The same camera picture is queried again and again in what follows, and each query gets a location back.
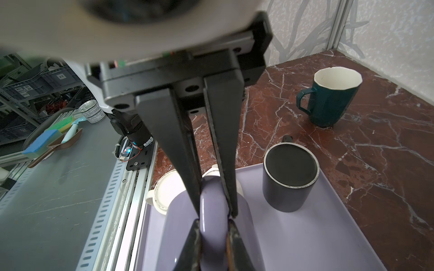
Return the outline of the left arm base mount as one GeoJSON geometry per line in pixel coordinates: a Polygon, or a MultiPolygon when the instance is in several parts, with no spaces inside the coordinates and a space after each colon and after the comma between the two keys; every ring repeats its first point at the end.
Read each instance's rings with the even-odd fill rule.
{"type": "Polygon", "coordinates": [[[114,155],[125,164],[127,171],[148,168],[154,151],[154,138],[150,137],[143,145],[137,145],[127,137],[121,137],[115,145],[114,155]]]}

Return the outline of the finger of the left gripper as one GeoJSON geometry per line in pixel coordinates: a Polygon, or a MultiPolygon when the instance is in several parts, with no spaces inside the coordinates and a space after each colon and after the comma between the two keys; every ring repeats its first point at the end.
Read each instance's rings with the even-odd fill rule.
{"type": "Polygon", "coordinates": [[[239,69],[205,78],[204,99],[224,194],[232,217],[238,215],[236,149],[244,79],[239,69]]]}
{"type": "Polygon", "coordinates": [[[145,126],[178,171],[199,213],[202,174],[187,111],[171,89],[136,96],[135,105],[145,126]]]}

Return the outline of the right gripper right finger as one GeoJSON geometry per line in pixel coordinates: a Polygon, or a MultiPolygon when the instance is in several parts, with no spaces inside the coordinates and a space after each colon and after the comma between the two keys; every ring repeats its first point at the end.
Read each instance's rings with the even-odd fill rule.
{"type": "Polygon", "coordinates": [[[233,220],[228,221],[226,254],[229,271],[255,271],[241,234],[233,220]]]}

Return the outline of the black enamel mug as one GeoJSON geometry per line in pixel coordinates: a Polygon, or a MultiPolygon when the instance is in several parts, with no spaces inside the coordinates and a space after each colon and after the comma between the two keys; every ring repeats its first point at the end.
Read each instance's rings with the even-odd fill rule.
{"type": "Polygon", "coordinates": [[[262,191],[267,203],[280,212],[295,212],[307,200],[320,174],[319,161],[306,147],[285,135],[263,158],[262,191]]]}

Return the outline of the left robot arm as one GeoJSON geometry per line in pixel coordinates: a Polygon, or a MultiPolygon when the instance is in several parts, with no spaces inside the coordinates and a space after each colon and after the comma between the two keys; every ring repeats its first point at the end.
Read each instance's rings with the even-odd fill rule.
{"type": "Polygon", "coordinates": [[[155,140],[181,176],[194,209],[200,209],[201,167],[190,116],[207,115],[231,216],[238,215],[236,148],[245,88],[265,70],[273,38],[269,16],[211,43],[133,61],[88,63],[93,95],[110,107],[113,128],[137,147],[155,140]]]}

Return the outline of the lavender mug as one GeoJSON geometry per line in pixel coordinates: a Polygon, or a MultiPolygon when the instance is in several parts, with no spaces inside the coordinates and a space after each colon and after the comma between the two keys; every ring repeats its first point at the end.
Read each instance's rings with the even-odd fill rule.
{"type": "Polygon", "coordinates": [[[255,271],[263,271],[264,260],[249,205],[240,194],[237,194],[237,203],[238,215],[232,217],[220,177],[209,181],[202,179],[199,213],[194,209],[188,193],[180,193],[171,202],[166,215],[156,269],[174,270],[192,223],[199,219],[202,236],[200,271],[229,271],[226,254],[229,220],[235,222],[255,271]]]}

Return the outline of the white faceted mug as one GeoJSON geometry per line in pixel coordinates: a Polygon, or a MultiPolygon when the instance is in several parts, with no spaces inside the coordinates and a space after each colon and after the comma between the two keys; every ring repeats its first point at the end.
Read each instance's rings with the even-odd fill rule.
{"type": "MultiPolygon", "coordinates": [[[[218,168],[217,164],[214,164],[211,166],[211,168],[209,168],[203,175],[202,178],[204,178],[206,181],[211,180],[212,178],[215,177],[220,177],[220,171],[218,168]]],[[[241,183],[239,182],[238,179],[236,179],[236,190],[237,193],[240,194],[241,196],[244,196],[244,192],[241,186],[241,183]]]]}

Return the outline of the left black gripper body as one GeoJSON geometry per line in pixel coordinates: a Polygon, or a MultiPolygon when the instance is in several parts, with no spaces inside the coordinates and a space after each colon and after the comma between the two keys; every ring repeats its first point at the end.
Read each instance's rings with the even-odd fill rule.
{"type": "Polygon", "coordinates": [[[114,62],[87,64],[86,77],[101,89],[103,101],[120,112],[134,111],[136,96],[167,88],[190,102],[201,95],[205,78],[230,70],[241,72],[245,86],[256,84],[272,38],[269,16],[259,11],[246,29],[211,43],[122,67],[114,62]]]}

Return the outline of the dark green mug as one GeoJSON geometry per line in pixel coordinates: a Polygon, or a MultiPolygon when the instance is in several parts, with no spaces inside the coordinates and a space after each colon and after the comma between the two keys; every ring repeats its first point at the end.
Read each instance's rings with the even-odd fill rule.
{"type": "Polygon", "coordinates": [[[345,114],[362,82],[362,75],[353,69],[324,68],[314,74],[311,88],[298,93],[296,106],[313,124],[334,126],[345,114]]]}

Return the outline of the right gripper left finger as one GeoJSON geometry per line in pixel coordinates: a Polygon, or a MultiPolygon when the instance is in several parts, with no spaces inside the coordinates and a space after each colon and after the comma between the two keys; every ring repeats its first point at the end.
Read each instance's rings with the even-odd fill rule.
{"type": "Polygon", "coordinates": [[[202,236],[200,232],[200,221],[193,221],[187,235],[180,256],[175,264],[174,271],[200,271],[202,254],[202,236]]]}

